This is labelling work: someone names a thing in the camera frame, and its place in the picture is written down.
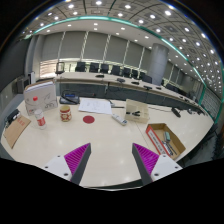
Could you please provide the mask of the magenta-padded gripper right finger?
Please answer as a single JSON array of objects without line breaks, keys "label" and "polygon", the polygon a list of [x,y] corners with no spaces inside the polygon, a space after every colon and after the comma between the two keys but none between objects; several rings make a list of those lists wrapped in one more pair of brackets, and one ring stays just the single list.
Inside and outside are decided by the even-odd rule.
[{"label": "magenta-padded gripper right finger", "polygon": [[143,185],[152,183],[182,169],[167,154],[158,155],[137,143],[132,144],[132,154]]}]

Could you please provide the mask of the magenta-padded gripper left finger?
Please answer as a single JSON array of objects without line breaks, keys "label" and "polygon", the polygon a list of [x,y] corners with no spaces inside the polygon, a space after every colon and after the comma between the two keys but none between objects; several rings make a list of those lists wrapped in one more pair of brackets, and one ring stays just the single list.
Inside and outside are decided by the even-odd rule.
[{"label": "magenta-padded gripper left finger", "polygon": [[70,151],[66,155],[54,157],[43,167],[43,169],[79,185],[90,154],[91,144],[87,143]]}]

